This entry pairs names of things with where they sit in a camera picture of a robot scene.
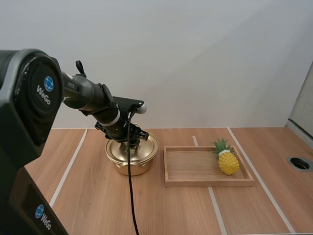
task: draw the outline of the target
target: yellow pineapple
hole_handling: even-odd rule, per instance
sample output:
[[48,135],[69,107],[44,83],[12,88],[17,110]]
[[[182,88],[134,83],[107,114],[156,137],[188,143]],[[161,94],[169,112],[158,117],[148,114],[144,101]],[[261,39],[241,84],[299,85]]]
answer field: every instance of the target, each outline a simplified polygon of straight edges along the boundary
[[226,142],[223,138],[222,140],[217,140],[214,143],[216,147],[216,154],[219,155],[219,165],[220,169],[226,175],[232,175],[239,170],[239,162],[234,154],[229,150],[230,146],[226,147]]

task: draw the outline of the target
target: white tape line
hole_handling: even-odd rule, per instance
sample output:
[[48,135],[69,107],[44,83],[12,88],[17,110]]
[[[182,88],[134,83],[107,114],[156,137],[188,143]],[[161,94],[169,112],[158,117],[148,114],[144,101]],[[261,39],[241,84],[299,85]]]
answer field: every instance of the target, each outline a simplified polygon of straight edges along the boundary
[[82,136],[82,138],[81,138],[81,140],[80,140],[80,142],[79,142],[79,144],[78,144],[78,146],[77,146],[77,148],[76,148],[76,150],[75,150],[75,152],[74,152],[74,154],[73,154],[73,156],[72,156],[72,159],[70,160],[70,162],[69,162],[69,164],[68,164],[68,166],[67,166],[67,169],[65,170],[65,172],[64,172],[64,174],[63,174],[63,176],[62,176],[62,178],[61,178],[61,181],[59,182],[59,185],[58,185],[57,189],[55,190],[55,192],[54,192],[54,194],[53,194],[53,197],[52,197],[52,199],[51,199],[51,201],[50,201],[50,203],[49,203],[49,205],[50,205],[51,207],[53,206],[55,200],[57,199],[57,197],[58,197],[58,195],[59,195],[59,192],[60,192],[60,190],[61,190],[61,188],[62,188],[62,186],[63,186],[63,184],[64,184],[64,181],[65,181],[65,179],[67,178],[67,175],[68,175],[68,173],[69,173],[69,170],[70,170],[70,168],[72,167],[72,165],[73,165],[73,163],[74,163],[74,161],[75,161],[75,158],[76,158],[76,156],[77,156],[77,154],[78,154],[78,152],[79,152],[79,150],[80,150],[80,147],[82,146],[82,144],[83,144],[83,142],[84,142],[86,133],[87,133],[87,129],[85,130],[85,132],[84,132],[84,134],[83,134],[83,136]]
[[[192,138],[194,139],[195,146],[199,146],[196,137],[193,136]],[[210,193],[210,196],[211,196],[212,204],[213,204],[213,207],[214,207],[214,210],[215,210],[216,218],[217,218],[217,221],[218,221],[219,226],[220,226],[221,234],[222,235],[227,235],[226,228],[225,228],[225,225],[224,225],[224,221],[223,221],[223,218],[222,218],[222,215],[221,215],[221,211],[220,211],[219,205],[217,204],[213,188],[212,187],[208,187],[208,189],[209,189],[209,193]]]
[[192,137],[194,139],[195,146],[198,146],[198,142],[195,136]]
[[249,157],[247,156],[246,152],[244,151],[244,149],[241,147],[241,145],[239,144],[238,140],[236,139],[234,133],[231,131],[231,129],[229,127],[227,127],[230,135],[232,136],[232,138],[234,139],[235,143],[237,144],[237,146],[239,147],[240,151],[242,152],[243,156],[245,157],[246,161],[248,162],[249,166],[251,167],[253,173],[255,174],[256,178],[258,179],[258,181],[260,182],[261,186],[263,187],[264,191],[266,192],[266,194],[268,195],[270,201],[272,202],[272,204],[274,205],[274,207],[276,208],[277,212],[279,213],[280,217],[282,218],[282,220],[284,221],[285,225],[287,226],[287,228],[289,229],[290,233],[295,234],[295,230],[293,229],[292,225],[290,224],[290,222],[288,221],[288,219],[286,218],[286,216],[284,215],[284,213],[282,212],[282,210],[280,209],[279,205],[277,204],[277,202],[275,201],[273,195],[271,194],[271,192],[269,191],[268,187],[265,185],[264,181],[262,180],[261,176],[259,175],[259,173],[257,172],[257,170],[255,169],[255,167],[253,166],[252,162],[250,161]]

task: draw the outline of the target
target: blue globe logo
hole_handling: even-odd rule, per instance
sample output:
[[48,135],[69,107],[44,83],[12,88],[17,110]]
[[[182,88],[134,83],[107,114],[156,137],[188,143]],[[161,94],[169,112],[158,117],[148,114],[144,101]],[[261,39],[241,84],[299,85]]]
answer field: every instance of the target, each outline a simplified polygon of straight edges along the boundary
[[51,77],[45,77],[44,86],[48,92],[53,90],[53,80]]
[[43,213],[44,213],[44,206],[43,204],[40,204],[35,211],[36,219],[39,219],[43,215]]

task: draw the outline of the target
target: robotic arm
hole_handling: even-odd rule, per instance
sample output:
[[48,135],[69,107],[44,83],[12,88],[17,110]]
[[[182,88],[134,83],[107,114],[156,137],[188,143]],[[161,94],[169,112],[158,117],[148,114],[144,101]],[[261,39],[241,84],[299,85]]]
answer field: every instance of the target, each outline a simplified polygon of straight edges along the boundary
[[[112,97],[105,84],[94,84],[87,79],[83,65],[76,61],[80,74],[74,77],[62,72],[64,81],[64,103],[79,109],[84,115],[93,115],[95,127],[103,131],[108,139],[127,141],[128,116],[131,112],[143,114],[146,106],[142,100]],[[149,134],[130,123],[130,144],[138,147],[139,139],[147,140]]]
[[80,61],[76,67],[80,74],[72,77],[43,51],[0,51],[0,234],[67,234],[24,168],[41,155],[62,102],[93,115],[108,139],[127,141],[128,126],[131,146],[148,139],[129,122],[145,113],[144,102],[111,96],[87,79]]

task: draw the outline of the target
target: pot handle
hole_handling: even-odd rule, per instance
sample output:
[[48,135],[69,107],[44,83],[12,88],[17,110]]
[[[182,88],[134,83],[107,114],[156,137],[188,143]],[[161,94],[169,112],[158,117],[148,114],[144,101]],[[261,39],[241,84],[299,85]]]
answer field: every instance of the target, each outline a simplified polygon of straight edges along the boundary
[[[134,162],[134,163],[131,163],[131,165],[144,167],[145,164],[141,165],[140,163]],[[123,168],[125,166],[128,166],[128,163],[116,164],[116,166],[121,169],[121,168]]]

